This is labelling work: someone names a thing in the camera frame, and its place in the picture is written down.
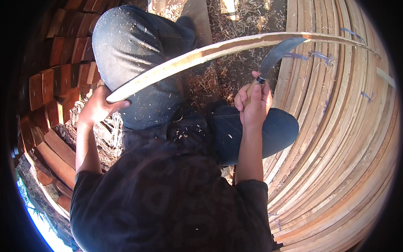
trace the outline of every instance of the wooden knife handle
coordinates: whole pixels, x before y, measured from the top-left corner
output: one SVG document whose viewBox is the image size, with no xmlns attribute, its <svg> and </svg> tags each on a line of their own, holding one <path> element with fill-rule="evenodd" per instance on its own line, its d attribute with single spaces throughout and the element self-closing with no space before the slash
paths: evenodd
<svg viewBox="0 0 403 252">
<path fill-rule="evenodd" d="M 243 110 L 242 110 L 242 112 L 244 112 L 246 106 L 248 106 L 249 103 L 251 103 L 252 88 L 253 88 L 255 85 L 259 85 L 260 88 L 263 89 L 263 87 L 264 87 L 264 82 L 263 82 L 263 84 L 260 84 L 260 83 L 257 81 L 257 79 L 254 79 L 254 80 L 253 80 L 252 84 L 250 85 L 250 87 L 249 87 L 248 90 L 246 91 L 246 95 L 248 96 L 248 99 L 243 103 Z"/>
</svg>

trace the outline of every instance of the wood pile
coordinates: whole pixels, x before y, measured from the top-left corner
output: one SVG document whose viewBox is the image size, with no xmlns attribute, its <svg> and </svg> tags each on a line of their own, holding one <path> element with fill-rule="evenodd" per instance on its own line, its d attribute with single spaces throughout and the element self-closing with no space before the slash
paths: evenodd
<svg viewBox="0 0 403 252">
<path fill-rule="evenodd" d="M 284 58 L 273 107 L 298 120 L 293 145 L 263 160 L 269 222 L 280 251 L 346 251 L 376 221 L 396 165 L 399 109 L 381 40 L 354 0 L 288 0 L 287 32 L 316 32 L 359 47 L 304 43 Z"/>
<path fill-rule="evenodd" d="M 43 18 L 39 32 L 30 41 L 40 50 L 27 47 L 21 77 L 20 154 L 25 152 L 43 186 L 56 186 L 59 198 L 51 204 L 61 207 L 60 213 L 65 217 L 69 216 L 74 188 L 75 152 L 53 128 L 69 121 L 75 102 L 96 89 L 101 77 L 92 51 L 92 32 L 101 14 L 119 2 L 58 3 Z"/>
</svg>

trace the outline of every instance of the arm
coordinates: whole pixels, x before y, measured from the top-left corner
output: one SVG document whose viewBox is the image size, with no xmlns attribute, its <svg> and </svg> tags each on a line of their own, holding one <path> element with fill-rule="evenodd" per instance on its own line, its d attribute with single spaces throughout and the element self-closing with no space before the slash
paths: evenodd
<svg viewBox="0 0 403 252">
<path fill-rule="evenodd" d="M 104 85 L 97 88 L 79 115 L 76 146 L 77 173 L 81 171 L 102 173 L 92 128 L 96 122 L 103 121 L 112 113 L 130 105 L 129 101 L 108 104 L 106 97 L 110 93 Z"/>
<path fill-rule="evenodd" d="M 260 73 L 253 71 L 252 75 L 257 78 Z M 263 89 L 255 85 L 251 92 L 251 102 L 242 112 L 249 86 L 250 84 L 243 86 L 235 97 L 235 107 L 240 112 L 242 123 L 242 140 L 235 175 L 236 184 L 250 179 L 263 181 L 262 127 L 272 105 L 272 94 L 267 81 Z"/>
</svg>

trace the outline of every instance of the shoe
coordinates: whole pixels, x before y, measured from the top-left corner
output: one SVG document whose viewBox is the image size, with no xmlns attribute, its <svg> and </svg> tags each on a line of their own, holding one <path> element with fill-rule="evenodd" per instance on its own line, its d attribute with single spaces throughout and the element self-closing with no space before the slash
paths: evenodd
<svg viewBox="0 0 403 252">
<path fill-rule="evenodd" d="M 196 31 L 195 24 L 194 24 L 193 20 L 189 16 L 181 16 L 181 17 L 179 17 L 177 19 L 176 23 L 178 25 L 183 26 L 183 27 L 189 28 L 193 32 Z"/>
</svg>

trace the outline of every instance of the hand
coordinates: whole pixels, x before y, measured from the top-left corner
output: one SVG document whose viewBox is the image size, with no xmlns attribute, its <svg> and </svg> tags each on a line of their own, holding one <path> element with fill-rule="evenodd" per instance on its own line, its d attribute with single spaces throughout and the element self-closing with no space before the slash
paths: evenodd
<svg viewBox="0 0 403 252">
<path fill-rule="evenodd" d="M 81 111 L 79 123 L 84 123 L 92 128 L 96 122 L 103 121 L 116 111 L 130 106 L 130 102 L 127 100 L 109 104 L 106 97 L 111 93 L 105 85 L 98 87 Z"/>
<path fill-rule="evenodd" d="M 257 78 L 261 73 L 252 71 L 252 75 L 254 78 Z M 243 103 L 247 100 L 246 91 L 250 85 L 250 83 L 246 84 L 238 91 L 238 94 L 235 96 L 235 107 L 240 112 L 239 116 L 244 129 L 261 130 L 273 103 L 272 92 L 267 81 L 263 89 L 259 85 L 255 85 L 251 92 L 251 102 L 246 106 L 244 112 L 242 112 Z"/>
</svg>

